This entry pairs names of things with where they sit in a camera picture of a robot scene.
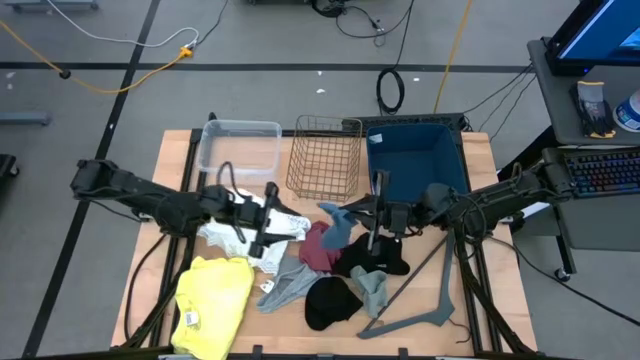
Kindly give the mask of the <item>grey furniture foot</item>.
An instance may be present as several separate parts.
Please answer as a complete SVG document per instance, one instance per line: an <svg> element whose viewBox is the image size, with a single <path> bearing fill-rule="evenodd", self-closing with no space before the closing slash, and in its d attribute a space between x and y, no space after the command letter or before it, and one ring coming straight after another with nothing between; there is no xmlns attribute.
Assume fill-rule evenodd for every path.
<svg viewBox="0 0 640 360"><path fill-rule="evenodd" d="M51 117L46 112L0 112L0 125L42 125L47 126Z"/></svg>
<svg viewBox="0 0 640 360"><path fill-rule="evenodd" d="M96 0L0 0L0 4L11 7L14 11L20 12L27 7L86 7L92 10L99 9Z"/></svg>

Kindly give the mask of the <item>black power strip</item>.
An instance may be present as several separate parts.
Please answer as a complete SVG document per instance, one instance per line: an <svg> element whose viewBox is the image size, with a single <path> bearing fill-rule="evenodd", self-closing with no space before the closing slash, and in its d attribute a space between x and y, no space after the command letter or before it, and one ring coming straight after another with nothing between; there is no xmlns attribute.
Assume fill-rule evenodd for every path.
<svg viewBox="0 0 640 360"><path fill-rule="evenodd" d="M452 131L467 131L470 129L469 122L462 113L370 116L349 118L342 121L344 130L356 131L362 128L364 133L372 127L409 124L439 124L448 127Z"/></svg>

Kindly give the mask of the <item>clear plastic bin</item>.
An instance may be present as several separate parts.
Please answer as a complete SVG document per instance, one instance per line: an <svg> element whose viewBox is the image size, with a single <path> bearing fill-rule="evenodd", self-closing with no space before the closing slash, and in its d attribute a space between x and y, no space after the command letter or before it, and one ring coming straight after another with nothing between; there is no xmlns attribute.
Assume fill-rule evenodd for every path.
<svg viewBox="0 0 640 360"><path fill-rule="evenodd" d="M282 128L276 122L210 120L203 128L196 165L215 177L230 162L237 185L273 181L280 165Z"/></svg>

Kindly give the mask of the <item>black metal table frame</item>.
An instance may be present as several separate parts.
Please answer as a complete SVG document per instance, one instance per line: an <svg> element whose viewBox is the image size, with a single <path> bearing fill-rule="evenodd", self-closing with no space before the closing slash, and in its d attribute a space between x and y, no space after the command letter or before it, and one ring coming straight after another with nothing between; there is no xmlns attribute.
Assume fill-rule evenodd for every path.
<svg viewBox="0 0 640 360"><path fill-rule="evenodd" d="M154 182L175 189L180 188L189 150L194 154L197 152L196 142L199 142L201 136L198 132L199 130L192 129L166 130L163 133L152 178ZM281 165L276 179L280 187L280 198L287 206L303 213L312 222L319 220L330 222L328 215L316 206L315 201L299 199L282 185L287 175L292 139L281 138L284 145L281 145ZM471 166L469 170L471 187L476 189L496 182L497 176L487 134L464 133L462 142L467 164ZM127 287L130 285L139 261L160 236L155 223L141 225ZM403 240L402 258L409 263L413 271L445 237L445 232L436 227L428 227L421 236ZM155 306L161 292L165 268L168 267L167 272L171 276L177 272L183 259L186 243L185 239L175 241L165 239L145 260L134 282L131 297L131 333L142 324ZM443 244L394 300L390 308L384 312L380 320L372 326L372 329L435 309L442 283L444 255L445 245ZM522 342L529 348L537 350L517 254L510 247L489 239L483 243L483 255L494 305ZM371 320L364 310L359 310L350 320L337 322L323 331L315 331L308 327L304 319L304 299L302 298L272 314L262 314L256 308L256 302L263 294L258 285L270 279L271 275L256 270L254 287L247 302L243 321L231 347L230 356L231 354L250 355L254 345L262 346L263 358L267 355L294 354L321 355L321 357L333 355L334 359L348 356L395 356L397 358L401 348L407 349L410 356L472 357L476 348L493 350L488 318L475 298L476 317L472 319L469 316L466 305L468 296L464 292L458 260L454 257L452 261L449 279L449 294L455 308L452 319L457 324L473 328L477 335L476 343L473 343L475 340L456 343L456 341L465 340L468 333L465 329L454 326L446 320L442 326L419 323L383 336L363 340L357 337L357 333ZM160 319L162 326L157 327L161 329L154 332L159 334L158 344L160 345L170 345L175 309L172 295Z"/></svg>

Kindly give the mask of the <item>white blue wipes tub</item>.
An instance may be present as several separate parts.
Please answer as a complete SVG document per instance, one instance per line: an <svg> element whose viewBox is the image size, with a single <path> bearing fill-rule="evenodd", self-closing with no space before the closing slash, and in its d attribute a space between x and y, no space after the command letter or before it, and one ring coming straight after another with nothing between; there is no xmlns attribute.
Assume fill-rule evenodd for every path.
<svg viewBox="0 0 640 360"><path fill-rule="evenodd" d="M616 124L625 131L640 133L640 89L615 108L613 117Z"/></svg>

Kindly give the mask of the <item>maroon cloth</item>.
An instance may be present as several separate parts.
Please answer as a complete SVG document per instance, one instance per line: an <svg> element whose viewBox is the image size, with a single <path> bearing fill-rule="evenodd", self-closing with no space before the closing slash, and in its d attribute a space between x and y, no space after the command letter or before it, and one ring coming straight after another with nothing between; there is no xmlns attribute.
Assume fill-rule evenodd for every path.
<svg viewBox="0 0 640 360"><path fill-rule="evenodd" d="M298 257L312 270L331 273L333 265L342 257L341 249L326 249L323 247L322 237L329 229L329 225L322 221L314 222L306 233Z"/></svg>

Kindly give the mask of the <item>grey desk top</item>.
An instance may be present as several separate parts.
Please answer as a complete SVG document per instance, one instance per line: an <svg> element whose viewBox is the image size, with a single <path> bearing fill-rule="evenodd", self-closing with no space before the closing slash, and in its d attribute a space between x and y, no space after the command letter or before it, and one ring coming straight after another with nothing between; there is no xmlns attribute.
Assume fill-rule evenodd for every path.
<svg viewBox="0 0 640 360"><path fill-rule="evenodd" d="M604 95L612 109L640 89L640 67L595 66L584 76L556 77L552 74L542 40L531 40L527 49L536 71L556 140L564 145L640 146L640 133L615 127L612 139L595 139L582 134L578 112L570 88L579 80L603 81Z"/></svg>

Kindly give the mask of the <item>black computer monitor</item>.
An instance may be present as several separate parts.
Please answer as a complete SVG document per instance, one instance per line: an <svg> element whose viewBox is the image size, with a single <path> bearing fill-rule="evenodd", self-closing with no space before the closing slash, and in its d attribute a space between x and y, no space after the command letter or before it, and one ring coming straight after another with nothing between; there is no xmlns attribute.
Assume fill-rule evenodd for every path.
<svg viewBox="0 0 640 360"><path fill-rule="evenodd" d="M640 0L580 0L544 41L556 76L581 76L595 66L640 66Z"/></svg>

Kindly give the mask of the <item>black cloth with white tag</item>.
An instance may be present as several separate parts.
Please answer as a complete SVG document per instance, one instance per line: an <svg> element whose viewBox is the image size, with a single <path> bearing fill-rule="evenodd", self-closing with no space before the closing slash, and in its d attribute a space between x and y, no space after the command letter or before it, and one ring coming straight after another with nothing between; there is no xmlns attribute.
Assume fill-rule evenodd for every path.
<svg viewBox="0 0 640 360"><path fill-rule="evenodd" d="M368 250L369 233L359 236L352 244L343 249L342 255L332 265L331 272L350 278L351 270L362 267L367 273L380 270L390 275L407 275L409 264L402 259L402 242L400 240L379 235Z"/></svg>

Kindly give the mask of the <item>grey-green sock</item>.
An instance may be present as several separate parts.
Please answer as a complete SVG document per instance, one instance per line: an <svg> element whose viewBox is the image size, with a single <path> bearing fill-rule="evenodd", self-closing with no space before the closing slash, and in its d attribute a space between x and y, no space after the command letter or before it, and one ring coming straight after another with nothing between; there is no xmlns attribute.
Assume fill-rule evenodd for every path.
<svg viewBox="0 0 640 360"><path fill-rule="evenodd" d="M370 318L377 318L388 305L388 276L381 270L367 272L358 265L350 270L350 277L362 296L365 311Z"/></svg>

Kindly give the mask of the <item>backlit black keyboard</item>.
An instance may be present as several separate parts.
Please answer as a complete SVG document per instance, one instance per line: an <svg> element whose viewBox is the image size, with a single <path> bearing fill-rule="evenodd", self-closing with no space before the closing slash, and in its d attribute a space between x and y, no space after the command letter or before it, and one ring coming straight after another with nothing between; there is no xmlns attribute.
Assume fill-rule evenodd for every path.
<svg viewBox="0 0 640 360"><path fill-rule="evenodd" d="M562 158L579 198L640 194L640 147L573 150Z"/></svg>

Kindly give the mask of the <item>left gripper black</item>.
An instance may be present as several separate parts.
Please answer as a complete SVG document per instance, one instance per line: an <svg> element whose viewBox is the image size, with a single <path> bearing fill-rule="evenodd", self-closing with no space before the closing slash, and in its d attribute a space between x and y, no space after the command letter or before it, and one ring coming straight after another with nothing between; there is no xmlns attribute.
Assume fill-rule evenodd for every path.
<svg viewBox="0 0 640 360"><path fill-rule="evenodd" d="M234 225L240 228L250 228L256 231L255 239L249 245L248 255L254 258L261 258L264 250L271 245L283 242L293 241L297 237L295 235L286 234L270 234L266 231L270 218L269 214L272 209L284 214L292 216L300 216L300 213L287 207L277 197L279 188L274 182L268 182L265 187L265 200L263 205L256 203L249 195L241 193L237 188L234 192L239 195L244 202L240 204L234 213Z"/></svg>

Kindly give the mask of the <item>black sock bundle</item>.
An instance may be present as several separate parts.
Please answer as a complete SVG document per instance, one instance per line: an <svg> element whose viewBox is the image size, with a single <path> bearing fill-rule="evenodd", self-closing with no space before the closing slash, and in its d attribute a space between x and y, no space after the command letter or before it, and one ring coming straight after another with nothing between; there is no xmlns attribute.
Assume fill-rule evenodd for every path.
<svg viewBox="0 0 640 360"><path fill-rule="evenodd" d="M309 289L305 299L305 321L316 331L335 322L349 320L363 307L363 302L340 277L324 277Z"/></svg>

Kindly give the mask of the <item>black caster base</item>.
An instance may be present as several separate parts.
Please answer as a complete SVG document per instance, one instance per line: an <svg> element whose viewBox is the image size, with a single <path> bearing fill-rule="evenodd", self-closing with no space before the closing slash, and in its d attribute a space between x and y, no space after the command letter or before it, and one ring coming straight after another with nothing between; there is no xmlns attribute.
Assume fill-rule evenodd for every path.
<svg viewBox="0 0 640 360"><path fill-rule="evenodd" d="M14 155L0 154L0 181L6 181L19 175L20 169Z"/></svg>

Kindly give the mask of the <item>light grey cloth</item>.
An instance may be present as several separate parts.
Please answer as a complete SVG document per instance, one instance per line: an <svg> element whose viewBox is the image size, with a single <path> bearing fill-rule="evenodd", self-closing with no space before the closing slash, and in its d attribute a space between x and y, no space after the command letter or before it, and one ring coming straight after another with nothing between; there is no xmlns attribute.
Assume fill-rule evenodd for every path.
<svg viewBox="0 0 640 360"><path fill-rule="evenodd" d="M312 285L328 276L326 272L311 269L296 256L285 255L276 276L260 285L264 295L256 306L261 313L273 313L290 302L305 297Z"/></svg>

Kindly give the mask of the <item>grey black work gloves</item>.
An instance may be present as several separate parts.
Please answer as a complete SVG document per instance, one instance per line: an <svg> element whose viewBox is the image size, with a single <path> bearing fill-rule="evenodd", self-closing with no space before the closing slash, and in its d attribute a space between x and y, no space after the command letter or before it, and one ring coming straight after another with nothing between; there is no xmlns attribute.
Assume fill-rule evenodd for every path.
<svg viewBox="0 0 640 360"><path fill-rule="evenodd" d="M612 110L604 97L604 86L602 81L578 81L569 91L582 134L587 138L612 139L616 135Z"/></svg>

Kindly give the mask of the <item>white lace cloth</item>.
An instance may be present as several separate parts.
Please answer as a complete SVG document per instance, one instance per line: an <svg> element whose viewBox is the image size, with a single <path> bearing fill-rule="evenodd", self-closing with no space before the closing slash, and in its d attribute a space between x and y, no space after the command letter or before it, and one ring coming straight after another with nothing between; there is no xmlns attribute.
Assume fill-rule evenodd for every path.
<svg viewBox="0 0 640 360"><path fill-rule="evenodd" d="M293 241L303 241L306 233L311 229L311 221L303 216L286 214L279 210L271 210L270 223L266 232L275 235L289 235ZM210 220L198 229L197 234L206 239L208 246L220 247L229 258L246 258L252 267L259 268L263 273L276 274L280 262L287 248L286 242L277 242L264 250L261 258L248 254L250 244L256 238L256 230L243 229L246 242L241 243L230 225Z"/></svg>

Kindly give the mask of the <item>navy white striped fabric bin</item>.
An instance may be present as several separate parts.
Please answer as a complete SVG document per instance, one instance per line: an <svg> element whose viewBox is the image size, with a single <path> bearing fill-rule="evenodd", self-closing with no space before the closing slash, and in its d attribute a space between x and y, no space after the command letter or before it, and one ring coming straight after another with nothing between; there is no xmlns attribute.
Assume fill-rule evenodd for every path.
<svg viewBox="0 0 640 360"><path fill-rule="evenodd" d="M459 135L440 124L403 124L367 131L371 173L389 173L387 199L415 203L432 183L469 192Z"/></svg>

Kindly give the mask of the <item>yellow t-shirt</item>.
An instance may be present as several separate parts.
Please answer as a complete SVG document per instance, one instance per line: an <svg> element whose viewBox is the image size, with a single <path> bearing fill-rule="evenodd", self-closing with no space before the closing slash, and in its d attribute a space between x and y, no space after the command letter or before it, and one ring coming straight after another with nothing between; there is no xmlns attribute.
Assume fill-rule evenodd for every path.
<svg viewBox="0 0 640 360"><path fill-rule="evenodd" d="M180 317L171 336L174 351L226 360L253 283L254 270L245 258L194 258L175 292Z"/></svg>

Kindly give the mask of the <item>grey keyboard cart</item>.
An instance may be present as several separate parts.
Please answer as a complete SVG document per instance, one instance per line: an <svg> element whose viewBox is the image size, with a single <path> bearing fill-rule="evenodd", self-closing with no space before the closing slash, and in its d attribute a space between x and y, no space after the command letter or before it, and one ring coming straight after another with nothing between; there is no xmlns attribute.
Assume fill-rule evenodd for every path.
<svg viewBox="0 0 640 360"><path fill-rule="evenodd" d="M571 186L562 156L573 150L547 148L542 159L572 198L553 207L560 234L556 241L562 265L555 277L566 282L576 272L571 251L640 252L640 194L579 198Z"/></svg>

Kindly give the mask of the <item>blue sock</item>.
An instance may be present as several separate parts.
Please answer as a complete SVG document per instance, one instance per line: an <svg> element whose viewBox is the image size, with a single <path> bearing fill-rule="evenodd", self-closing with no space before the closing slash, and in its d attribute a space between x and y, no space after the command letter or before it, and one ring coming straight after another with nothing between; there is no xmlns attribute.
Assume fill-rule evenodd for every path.
<svg viewBox="0 0 640 360"><path fill-rule="evenodd" d="M323 233L323 248L338 250L346 247L349 244L351 230L357 225L356 218L349 211L332 203L318 203L318 207L333 220L333 224Z"/></svg>

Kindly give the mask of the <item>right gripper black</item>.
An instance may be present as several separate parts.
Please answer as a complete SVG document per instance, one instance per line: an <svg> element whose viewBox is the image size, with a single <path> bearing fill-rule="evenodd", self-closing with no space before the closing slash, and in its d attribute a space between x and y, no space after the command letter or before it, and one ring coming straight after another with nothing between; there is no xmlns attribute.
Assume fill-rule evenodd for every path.
<svg viewBox="0 0 640 360"><path fill-rule="evenodd" d="M342 209L349 213L349 216L359 222L362 226L371 226L368 240L368 251L372 255L380 253L376 241L379 237L379 230L384 229L394 235L395 239L420 234L420 230L411 230L409 234L405 230L411 226L410 216L412 206L408 203L393 202L387 199L390 184L390 173L384 170L374 171L373 196L363 198L343 205Z"/></svg>

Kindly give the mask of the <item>grey triangular hanger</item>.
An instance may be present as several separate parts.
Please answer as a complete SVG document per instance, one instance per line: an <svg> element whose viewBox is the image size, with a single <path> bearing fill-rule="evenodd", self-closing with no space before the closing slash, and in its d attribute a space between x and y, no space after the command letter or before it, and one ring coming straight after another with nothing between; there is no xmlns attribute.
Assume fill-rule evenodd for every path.
<svg viewBox="0 0 640 360"><path fill-rule="evenodd" d="M390 332L403 329L418 323L431 323L437 326L442 326L447 322L450 316L453 314L455 307L449 293L449 281L451 275L452 261L453 261L453 248L454 248L454 236L447 234L438 245L426 256L426 258L417 266L417 268L409 275L404 283L398 288L398 290L388 300L386 306L384 306L378 315L372 319L365 328L357 334L359 339L372 339L379 337ZM390 308L393 302L402 294L402 292L410 285L414 278L421 272L421 270L428 264L428 262L434 257L439 249L445 246L444 263L441 276L441 286L438 298L438 306L426 313L415 315L403 320L385 324L382 326L374 327L374 324L382 317L382 315Z"/></svg>

